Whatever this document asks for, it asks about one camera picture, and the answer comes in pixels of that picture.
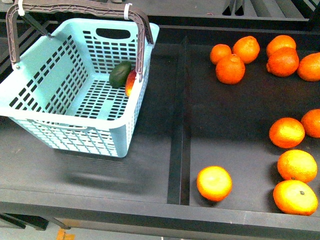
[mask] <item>tangerine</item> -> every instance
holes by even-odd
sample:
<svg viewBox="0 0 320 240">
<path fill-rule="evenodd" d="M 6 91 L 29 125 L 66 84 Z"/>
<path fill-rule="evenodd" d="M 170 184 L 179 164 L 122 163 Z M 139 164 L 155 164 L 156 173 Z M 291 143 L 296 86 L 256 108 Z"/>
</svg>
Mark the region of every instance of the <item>tangerine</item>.
<svg viewBox="0 0 320 240">
<path fill-rule="evenodd" d="M 230 194 L 232 179 L 223 167 L 207 166 L 198 173 L 196 186 L 204 198 L 218 202 Z"/>
<path fill-rule="evenodd" d="M 308 111 L 301 119 L 305 133 L 313 138 L 320 138 L 320 109 Z"/>
<path fill-rule="evenodd" d="M 231 48 L 226 44 L 215 45 L 210 52 L 210 60 L 214 65 L 217 65 L 220 59 L 232 54 Z"/>
<path fill-rule="evenodd" d="M 266 46 L 266 55 L 268 58 L 277 50 L 282 48 L 296 49 L 296 41 L 288 35 L 279 35 L 269 42 Z"/>
<path fill-rule="evenodd" d="M 296 119 L 283 117 L 269 130 L 271 142 L 279 148 L 289 149 L 299 145 L 305 137 L 304 126 Z"/>
<path fill-rule="evenodd" d="M 292 149 L 281 154 L 277 169 L 285 180 L 299 180 L 308 183 L 315 179 L 318 172 L 317 162 L 306 151 Z"/>
<path fill-rule="evenodd" d="M 244 64 L 252 63 L 258 57 L 259 52 L 259 43 L 253 36 L 240 38 L 232 48 L 232 53 L 238 55 Z"/>
<path fill-rule="evenodd" d="M 299 63 L 297 74 L 308 82 L 320 81 L 320 52 L 305 56 Z"/>
<path fill-rule="evenodd" d="M 278 77 L 288 77 L 299 67 L 297 51 L 291 47 L 283 47 L 275 51 L 268 59 L 266 69 Z"/>
<path fill-rule="evenodd" d="M 244 77 L 246 67 L 236 54 L 223 57 L 215 67 L 215 74 L 223 84 L 237 84 Z"/>
<path fill-rule="evenodd" d="M 285 180 L 273 190 L 276 206 L 286 214 L 312 215 L 318 208 L 318 198 L 306 183 L 299 180 Z"/>
</svg>

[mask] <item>basket hole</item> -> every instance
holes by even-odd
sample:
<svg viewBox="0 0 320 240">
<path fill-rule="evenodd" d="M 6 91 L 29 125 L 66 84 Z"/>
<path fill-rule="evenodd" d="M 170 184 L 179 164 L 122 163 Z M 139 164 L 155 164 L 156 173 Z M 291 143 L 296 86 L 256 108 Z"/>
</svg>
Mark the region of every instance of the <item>basket hole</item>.
<svg viewBox="0 0 320 240">
<path fill-rule="evenodd" d="M 26 92 L 26 89 L 25 88 L 23 88 L 22 90 L 21 90 L 21 92 L 19 93 L 19 96 L 20 97 L 22 97 L 22 95 L 24 94 Z"/>
<path fill-rule="evenodd" d="M 128 39 L 131 37 L 131 33 L 123 29 L 97 28 L 95 33 L 107 39 Z"/>
<path fill-rule="evenodd" d="M 10 107 L 13 107 L 17 101 L 18 101 L 18 98 L 15 97 L 15 98 L 12 100 L 12 102 L 10 102 L 9 106 L 10 106 Z"/>
</svg>

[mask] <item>basket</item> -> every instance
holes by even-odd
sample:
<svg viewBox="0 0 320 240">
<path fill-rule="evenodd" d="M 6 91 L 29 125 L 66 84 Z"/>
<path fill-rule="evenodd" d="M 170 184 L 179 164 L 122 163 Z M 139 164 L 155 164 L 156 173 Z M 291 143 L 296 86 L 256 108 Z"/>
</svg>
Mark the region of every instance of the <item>basket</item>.
<svg viewBox="0 0 320 240">
<path fill-rule="evenodd" d="M 126 156 L 148 83 L 154 46 L 145 40 L 144 32 L 150 29 L 153 42 L 159 32 L 157 25 L 147 24 L 140 30 L 131 21 L 74 18 L 64 21 L 51 37 L 40 37 L 19 62 L 15 62 L 17 49 L 10 49 L 14 71 L 0 84 L 0 115 L 10 117 L 54 149 Z M 129 37 L 114 39 L 99 34 L 104 31 L 124 32 Z M 136 68 L 139 79 L 129 98 L 125 87 L 112 88 L 109 84 L 111 70 L 125 60 Z"/>
</svg>

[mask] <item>black tray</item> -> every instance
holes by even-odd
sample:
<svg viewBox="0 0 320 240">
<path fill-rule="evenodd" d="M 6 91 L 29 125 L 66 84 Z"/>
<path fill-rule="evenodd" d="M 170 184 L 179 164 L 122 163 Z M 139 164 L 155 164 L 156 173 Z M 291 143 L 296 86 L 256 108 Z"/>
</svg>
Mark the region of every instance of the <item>black tray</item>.
<svg viewBox="0 0 320 240">
<path fill-rule="evenodd" d="M 288 215 L 272 198 L 285 150 L 270 142 L 271 124 L 320 108 L 320 82 L 267 73 L 265 48 L 279 34 L 296 40 L 300 58 L 320 51 L 317 32 L 162 27 L 125 158 L 54 150 L 1 117 L 1 211 L 177 238 L 319 239 L 319 209 Z M 260 43 L 258 59 L 239 84 L 220 83 L 212 46 L 248 35 Z M 306 137 L 296 148 L 320 164 L 318 139 Z M 195 184 L 209 165 L 223 166 L 233 179 L 231 194 L 218 203 L 202 198 Z M 320 198 L 320 177 L 310 186 Z"/>
</svg>

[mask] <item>basket handle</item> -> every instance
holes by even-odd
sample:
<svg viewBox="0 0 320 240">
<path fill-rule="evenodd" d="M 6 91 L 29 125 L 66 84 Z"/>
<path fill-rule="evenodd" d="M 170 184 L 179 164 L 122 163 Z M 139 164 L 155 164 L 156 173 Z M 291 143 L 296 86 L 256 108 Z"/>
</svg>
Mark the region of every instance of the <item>basket handle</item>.
<svg viewBox="0 0 320 240">
<path fill-rule="evenodd" d="M 19 8 L 21 11 L 21 5 L 23 11 L 34 13 L 72 12 L 112 18 L 123 18 L 126 14 L 126 18 L 133 20 L 138 27 L 135 71 L 139 74 L 141 81 L 144 64 L 145 37 L 148 43 L 154 44 L 154 42 L 148 16 L 139 8 L 129 7 L 128 5 L 126 6 L 126 4 L 102 3 L 91 0 L 24 0 L 23 3 L 21 2 L 21 0 L 15 0 L 6 14 L 6 29 L 12 67 L 14 64 L 20 62 L 17 17 Z"/>
</svg>

